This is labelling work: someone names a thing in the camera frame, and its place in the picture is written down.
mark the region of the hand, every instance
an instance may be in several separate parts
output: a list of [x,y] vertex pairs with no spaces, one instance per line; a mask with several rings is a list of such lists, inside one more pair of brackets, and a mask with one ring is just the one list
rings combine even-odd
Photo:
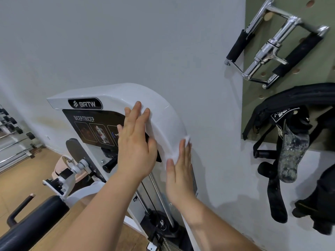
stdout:
[[137,101],[133,109],[125,108],[124,126],[118,125],[119,153],[118,173],[124,173],[137,181],[142,181],[151,173],[157,158],[156,140],[145,141],[145,123],[150,116],[150,109],[140,115],[142,104]]
[[170,202],[180,210],[183,202],[195,198],[193,192],[191,148],[185,147],[185,139],[179,143],[179,158],[176,165],[172,159],[166,163],[166,193]]

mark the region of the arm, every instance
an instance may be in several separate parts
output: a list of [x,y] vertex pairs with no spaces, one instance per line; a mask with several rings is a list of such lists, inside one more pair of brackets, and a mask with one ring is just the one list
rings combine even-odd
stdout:
[[177,164],[174,165],[171,159],[167,161],[166,193],[170,202],[184,216],[199,247],[203,251],[259,251],[256,245],[195,197],[191,146],[189,144],[185,148],[185,140],[182,140]]
[[145,141],[150,110],[139,117],[141,103],[125,108],[124,127],[118,125],[118,169],[64,233],[54,251],[110,251],[118,243],[123,219],[140,182],[152,171],[157,147]]

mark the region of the gray wall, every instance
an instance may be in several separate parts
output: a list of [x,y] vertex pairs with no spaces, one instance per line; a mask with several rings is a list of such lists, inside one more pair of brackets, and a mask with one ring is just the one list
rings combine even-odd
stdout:
[[270,216],[253,144],[240,139],[242,79],[224,60],[244,20],[245,0],[1,0],[0,89],[41,141],[66,152],[76,134],[47,97],[145,85],[185,123],[209,207],[267,250],[331,250],[335,239],[314,231],[309,218],[293,218],[291,207],[335,156],[308,152],[298,180],[282,183],[290,215],[283,225]]

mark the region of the green pegboard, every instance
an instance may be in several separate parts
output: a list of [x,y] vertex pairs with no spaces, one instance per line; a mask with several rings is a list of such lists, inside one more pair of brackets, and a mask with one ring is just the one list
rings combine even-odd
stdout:
[[[279,79],[270,89],[265,90],[261,84],[243,81],[243,102],[242,102],[242,131],[244,130],[254,108],[264,99],[293,86],[316,84],[324,82],[335,82],[335,0],[313,0],[312,7],[307,7],[311,0],[275,0],[274,6],[285,10],[293,15],[301,17],[307,23],[320,26],[330,26],[330,31],[325,38],[285,77]],[[245,24],[248,25],[261,8],[265,0],[246,0]],[[244,70],[254,61],[255,54],[263,44],[272,38],[284,24],[285,19],[273,15],[268,21],[263,21],[257,28],[256,36],[246,47],[244,53]],[[296,27],[285,39],[278,56],[285,58],[298,44],[301,39],[307,37],[309,32],[302,27]],[[254,78],[267,80],[278,62],[271,60],[254,75]],[[310,109],[311,124],[315,126],[315,118],[324,113],[325,108]],[[248,139],[258,140],[261,134],[250,131]],[[312,144],[312,149],[334,150],[335,145],[327,141],[329,131],[324,130],[318,139]],[[274,129],[265,139],[265,142],[276,143],[277,131]]]

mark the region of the dumbbell rack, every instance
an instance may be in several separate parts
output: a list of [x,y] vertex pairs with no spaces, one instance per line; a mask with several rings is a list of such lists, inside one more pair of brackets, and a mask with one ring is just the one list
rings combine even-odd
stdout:
[[35,157],[31,153],[36,148],[35,145],[31,143],[27,147],[23,144],[26,139],[35,139],[35,136],[28,132],[24,137],[16,120],[3,108],[0,108],[0,129],[0,173],[27,157]]

